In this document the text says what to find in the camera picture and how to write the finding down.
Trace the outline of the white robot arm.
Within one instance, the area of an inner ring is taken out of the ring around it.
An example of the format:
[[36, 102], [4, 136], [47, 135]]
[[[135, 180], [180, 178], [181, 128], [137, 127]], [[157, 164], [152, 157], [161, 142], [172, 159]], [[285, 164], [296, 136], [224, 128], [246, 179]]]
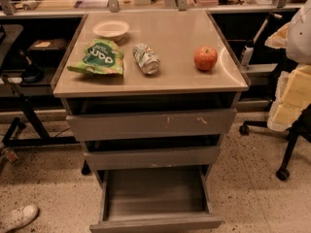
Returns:
[[269, 36], [264, 44], [284, 49], [286, 57], [297, 63], [294, 70], [281, 72], [276, 99], [269, 111], [268, 128], [282, 132], [311, 104], [311, 0], [307, 0], [292, 20]]

